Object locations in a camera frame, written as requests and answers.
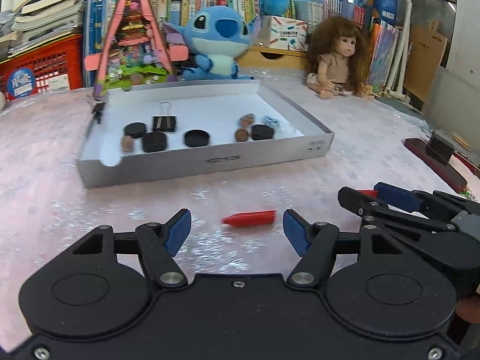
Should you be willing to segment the red plastic crate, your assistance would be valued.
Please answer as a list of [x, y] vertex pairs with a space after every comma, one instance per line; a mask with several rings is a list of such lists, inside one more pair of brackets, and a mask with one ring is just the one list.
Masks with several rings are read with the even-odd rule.
[[7, 101], [52, 91], [79, 89], [83, 37], [71, 34], [1, 62], [1, 92]]

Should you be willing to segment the brown walnut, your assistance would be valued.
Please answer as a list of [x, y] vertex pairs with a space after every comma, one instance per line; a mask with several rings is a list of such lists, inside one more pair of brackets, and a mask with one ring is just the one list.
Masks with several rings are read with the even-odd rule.
[[250, 133], [249, 131], [244, 128], [244, 127], [241, 127], [239, 129], [237, 129], [234, 133], [234, 139], [236, 142], [245, 142], [245, 141], [248, 141], [249, 140], [249, 137], [250, 137]]

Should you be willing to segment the pink triangular diorama house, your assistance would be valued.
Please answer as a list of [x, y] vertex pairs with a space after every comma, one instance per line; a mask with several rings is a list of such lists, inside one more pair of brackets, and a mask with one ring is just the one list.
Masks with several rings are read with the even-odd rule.
[[93, 96], [111, 89], [177, 81], [173, 64], [187, 59], [188, 48], [168, 44], [160, 31], [151, 0], [117, 0], [100, 52], [84, 59], [95, 72]]

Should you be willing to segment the dark red phone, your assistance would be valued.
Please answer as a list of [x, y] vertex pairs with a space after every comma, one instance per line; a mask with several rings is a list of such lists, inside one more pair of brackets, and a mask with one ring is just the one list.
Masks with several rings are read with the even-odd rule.
[[466, 190], [467, 180], [449, 163], [439, 160], [438, 155], [430, 156], [427, 153], [427, 144], [419, 138], [407, 138], [403, 145], [416, 157], [421, 159], [434, 173], [436, 173], [456, 193]]

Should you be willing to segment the small brown nut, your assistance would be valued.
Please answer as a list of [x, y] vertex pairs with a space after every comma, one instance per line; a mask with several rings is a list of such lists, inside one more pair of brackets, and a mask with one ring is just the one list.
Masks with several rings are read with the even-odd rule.
[[123, 136], [120, 140], [120, 148], [123, 153], [134, 151], [134, 139], [130, 135]]

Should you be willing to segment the black round cap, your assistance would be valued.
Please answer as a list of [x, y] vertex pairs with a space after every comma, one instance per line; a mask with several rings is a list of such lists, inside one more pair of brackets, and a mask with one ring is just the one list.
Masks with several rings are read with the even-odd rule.
[[134, 122], [124, 127], [124, 135], [132, 139], [142, 138], [146, 135], [146, 125], [143, 122]]

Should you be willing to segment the long-haired baby doll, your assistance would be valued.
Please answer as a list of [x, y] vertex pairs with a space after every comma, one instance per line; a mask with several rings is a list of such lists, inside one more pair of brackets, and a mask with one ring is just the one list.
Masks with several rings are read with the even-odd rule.
[[307, 51], [306, 84], [321, 99], [352, 94], [370, 98], [362, 80], [365, 39], [359, 27], [342, 16], [318, 24]]

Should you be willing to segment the stack of books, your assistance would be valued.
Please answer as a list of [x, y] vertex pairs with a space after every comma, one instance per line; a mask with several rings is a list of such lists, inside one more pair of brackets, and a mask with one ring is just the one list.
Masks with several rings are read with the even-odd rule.
[[1, 12], [1, 59], [80, 33], [86, 0], [22, 0]]

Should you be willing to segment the black binder clip on tray edge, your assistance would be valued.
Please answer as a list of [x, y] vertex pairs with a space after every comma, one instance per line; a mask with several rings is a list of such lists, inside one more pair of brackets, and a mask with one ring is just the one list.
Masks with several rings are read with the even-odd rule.
[[90, 139], [94, 133], [103, 132], [107, 127], [107, 122], [105, 121], [107, 105], [108, 100], [105, 97], [93, 101], [91, 118], [85, 131], [86, 140]]

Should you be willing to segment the white pipe rack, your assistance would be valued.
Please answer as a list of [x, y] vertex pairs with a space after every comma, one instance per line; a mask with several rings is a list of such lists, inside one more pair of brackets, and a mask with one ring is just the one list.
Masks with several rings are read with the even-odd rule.
[[411, 14], [413, 0], [405, 0], [405, 13], [400, 40], [395, 48], [393, 62], [387, 76], [387, 81], [380, 96], [392, 98], [401, 102], [406, 107], [412, 108], [411, 97], [403, 93], [404, 78], [409, 55], [409, 36], [411, 29]]

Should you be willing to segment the black round puck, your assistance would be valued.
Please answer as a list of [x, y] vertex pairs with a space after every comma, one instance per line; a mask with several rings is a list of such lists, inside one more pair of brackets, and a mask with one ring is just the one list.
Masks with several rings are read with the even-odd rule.
[[146, 153], [161, 152], [168, 147], [168, 137], [163, 132], [146, 133], [142, 138], [142, 149]]
[[275, 129], [265, 124], [255, 124], [250, 129], [250, 137], [253, 141], [273, 139]]

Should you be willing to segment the black round lid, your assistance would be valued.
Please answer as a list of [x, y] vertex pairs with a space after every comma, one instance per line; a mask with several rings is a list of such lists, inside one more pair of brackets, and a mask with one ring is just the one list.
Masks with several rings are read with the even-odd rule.
[[191, 129], [184, 134], [187, 147], [204, 147], [210, 144], [210, 134], [202, 129]]

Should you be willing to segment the colourful flat figure charm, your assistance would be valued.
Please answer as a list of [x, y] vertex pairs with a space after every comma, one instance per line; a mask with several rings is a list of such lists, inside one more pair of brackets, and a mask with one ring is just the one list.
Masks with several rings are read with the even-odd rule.
[[249, 128], [256, 121], [256, 116], [252, 113], [245, 114], [239, 119], [239, 125], [241, 128]]

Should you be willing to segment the wooden drawer organizer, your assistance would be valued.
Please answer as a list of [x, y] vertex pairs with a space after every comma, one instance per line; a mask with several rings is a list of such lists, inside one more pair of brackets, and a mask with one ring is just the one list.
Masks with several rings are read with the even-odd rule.
[[307, 64], [307, 53], [301, 51], [271, 49], [262, 46], [251, 46], [237, 59], [237, 63], [241, 68], [284, 68], [304, 70]]

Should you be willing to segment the white cardboard tray box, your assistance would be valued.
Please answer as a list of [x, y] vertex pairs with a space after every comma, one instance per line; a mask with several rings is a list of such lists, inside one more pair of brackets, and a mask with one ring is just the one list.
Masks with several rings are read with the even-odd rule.
[[77, 168], [88, 189], [199, 176], [326, 155], [334, 133], [258, 80], [108, 91]]

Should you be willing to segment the black small box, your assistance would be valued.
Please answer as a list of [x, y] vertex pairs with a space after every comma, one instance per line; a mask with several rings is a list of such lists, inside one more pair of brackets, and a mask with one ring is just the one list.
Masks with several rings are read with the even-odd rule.
[[430, 139], [425, 147], [427, 155], [444, 166], [449, 164], [454, 151], [454, 146], [436, 131], [431, 133]]

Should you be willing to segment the black binder clip in tray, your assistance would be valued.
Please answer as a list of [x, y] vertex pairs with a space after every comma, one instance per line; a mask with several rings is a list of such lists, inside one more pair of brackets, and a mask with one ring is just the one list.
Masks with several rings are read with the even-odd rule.
[[152, 131], [161, 133], [176, 132], [176, 116], [172, 114], [171, 102], [160, 103], [160, 115], [152, 118]]

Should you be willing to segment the white patterned cardboard box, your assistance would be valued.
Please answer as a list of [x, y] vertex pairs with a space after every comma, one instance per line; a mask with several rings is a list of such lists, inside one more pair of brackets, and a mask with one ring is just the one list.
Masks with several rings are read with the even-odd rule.
[[263, 47], [304, 52], [308, 23], [281, 16], [264, 16], [258, 42]]

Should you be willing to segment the red crayon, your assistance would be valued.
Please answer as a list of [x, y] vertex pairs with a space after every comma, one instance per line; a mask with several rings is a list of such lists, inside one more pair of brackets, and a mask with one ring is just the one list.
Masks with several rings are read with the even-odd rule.
[[252, 211], [232, 214], [221, 220], [222, 224], [232, 228], [251, 228], [273, 224], [276, 211]]
[[377, 198], [378, 196], [378, 191], [373, 189], [359, 190], [359, 193], [367, 195], [369, 197], [373, 197], [373, 198]]

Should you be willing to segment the Stitch blue plush toy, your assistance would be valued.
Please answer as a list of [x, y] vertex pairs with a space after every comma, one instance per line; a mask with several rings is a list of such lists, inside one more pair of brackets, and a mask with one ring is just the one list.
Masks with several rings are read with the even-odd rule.
[[250, 80], [240, 73], [236, 58], [251, 47], [260, 29], [261, 18], [246, 22], [227, 6], [201, 9], [184, 26], [163, 23], [163, 30], [180, 35], [194, 57], [195, 65], [179, 75], [183, 81]]

